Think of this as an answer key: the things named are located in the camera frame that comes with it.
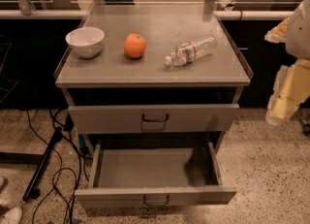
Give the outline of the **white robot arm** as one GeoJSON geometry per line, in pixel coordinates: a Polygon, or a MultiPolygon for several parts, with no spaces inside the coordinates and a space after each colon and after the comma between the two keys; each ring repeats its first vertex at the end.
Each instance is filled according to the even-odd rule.
{"type": "Polygon", "coordinates": [[[303,0],[264,39],[284,43],[286,52],[296,58],[292,66],[280,67],[267,105],[265,120],[271,125],[281,125],[310,97],[310,0],[303,0]]]}

